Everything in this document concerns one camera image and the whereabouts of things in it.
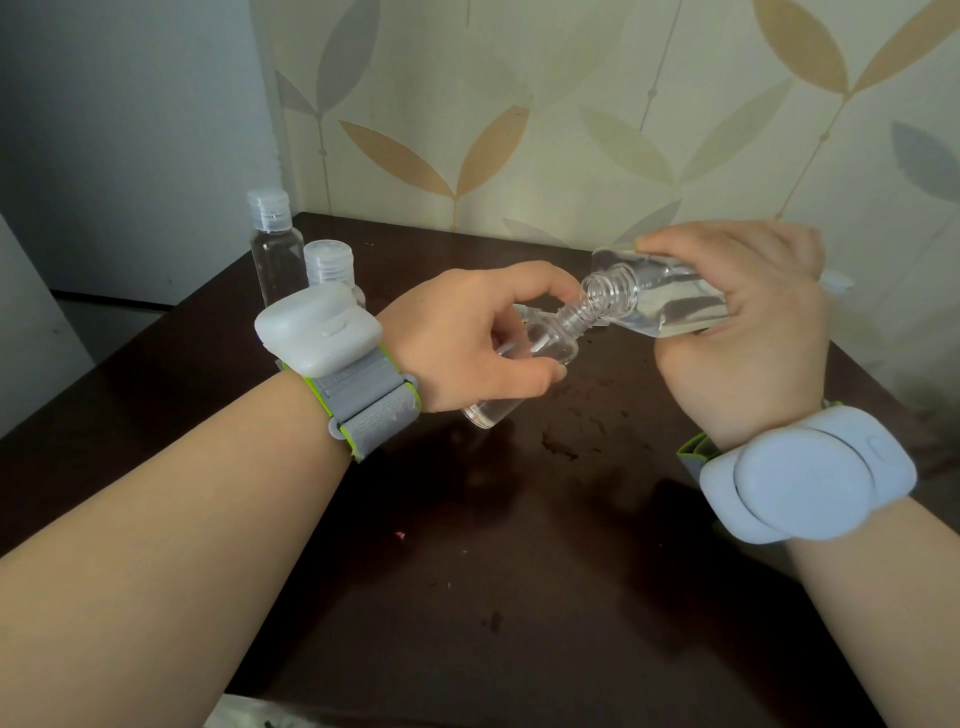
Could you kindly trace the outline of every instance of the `plastic bottle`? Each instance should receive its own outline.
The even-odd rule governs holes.
[[[310,285],[330,281],[345,283],[353,290],[353,298],[367,307],[367,297],[353,278],[353,250],[339,240],[314,240],[303,248],[306,277]]]
[[[250,247],[264,305],[307,287],[303,236],[294,228],[290,198],[282,189],[247,193],[253,214]]]
[[[526,309],[528,341],[508,342],[497,353],[512,359],[550,356],[567,364],[577,355],[576,339],[601,319],[660,337],[707,328],[729,315],[723,293],[677,258],[599,249],[591,267],[593,273],[583,280],[582,299],[555,314]],[[852,281],[826,271],[821,285],[840,294]],[[489,428],[521,402],[487,400],[463,412],[478,427]]]

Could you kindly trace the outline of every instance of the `table surface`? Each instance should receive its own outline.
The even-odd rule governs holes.
[[[373,312],[452,267],[588,270],[580,251],[297,225],[353,246]],[[0,441],[0,553],[269,376],[261,307],[245,255]],[[349,726],[881,725],[800,585],[717,534],[652,345],[593,329],[494,429],[423,417],[351,467],[230,691]],[[957,528],[957,459],[836,347],[828,395],[898,435]]]

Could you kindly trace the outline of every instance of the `hand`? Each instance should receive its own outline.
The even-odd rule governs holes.
[[[545,293],[573,301],[580,283],[543,260],[446,271],[380,312],[382,344],[402,372],[417,377],[426,412],[539,397],[564,378],[566,367],[546,357],[505,359],[494,343],[524,336],[514,303]]]
[[[677,403],[721,449],[816,412],[824,396],[829,298],[820,233],[765,222],[690,223],[636,242],[673,255],[726,294],[729,320],[658,339]]]

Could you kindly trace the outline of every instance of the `wallpaper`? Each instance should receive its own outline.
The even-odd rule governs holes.
[[[264,0],[305,209],[591,249],[824,230],[834,338],[960,430],[960,0]]]

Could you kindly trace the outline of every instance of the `white wristband dispenser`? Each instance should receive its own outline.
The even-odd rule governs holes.
[[[340,282],[287,296],[254,322],[268,352],[306,379],[330,415],[330,434],[360,461],[420,413],[417,381],[377,345],[383,327]]]
[[[764,432],[709,460],[699,475],[717,518],[750,544],[842,536],[917,482],[894,436],[845,406]]]

